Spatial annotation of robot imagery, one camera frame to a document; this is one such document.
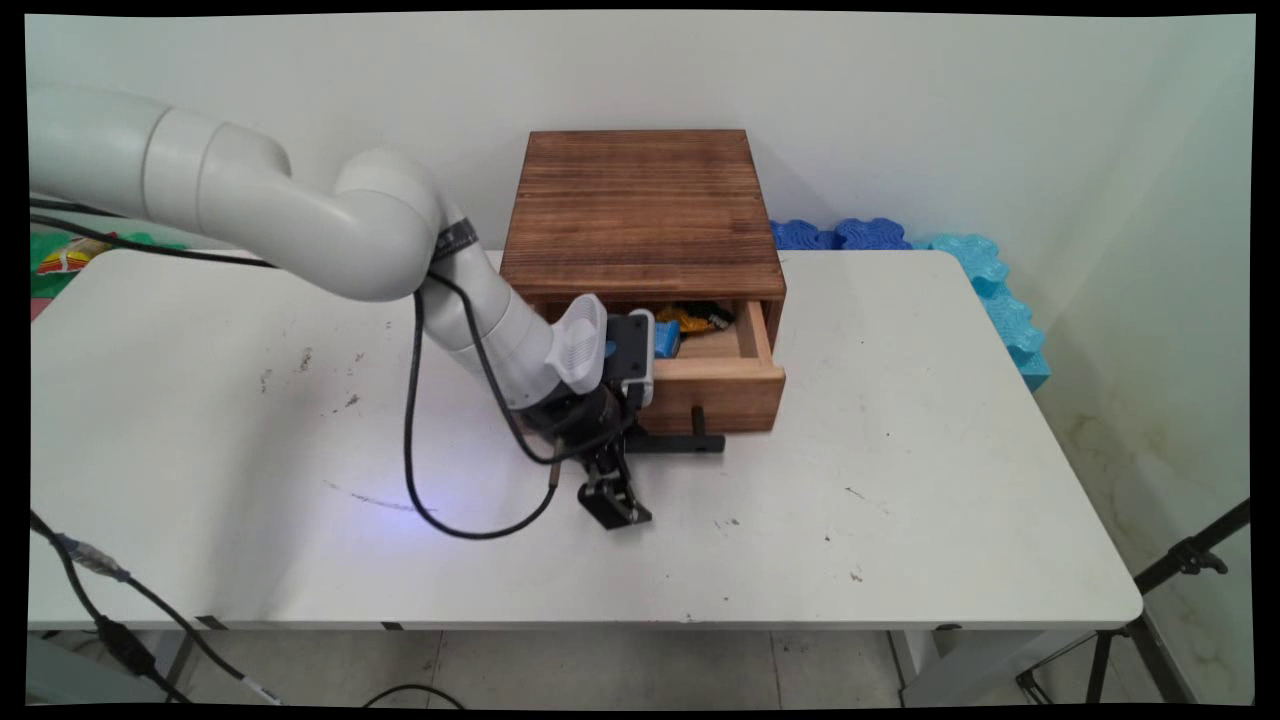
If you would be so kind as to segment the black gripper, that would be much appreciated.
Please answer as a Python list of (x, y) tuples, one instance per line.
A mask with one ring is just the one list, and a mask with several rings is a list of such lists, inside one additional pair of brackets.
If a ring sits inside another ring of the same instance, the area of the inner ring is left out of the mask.
[(520, 447), (534, 461), (552, 465), (567, 460), (582, 464), (586, 480), (579, 503), (605, 529), (646, 524), (650, 511), (639, 501), (626, 461), (625, 438), (639, 415), (635, 393), (598, 386), (586, 395), (558, 389), (549, 400), (520, 413), (520, 430), (552, 446), (539, 455), (524, 437)]

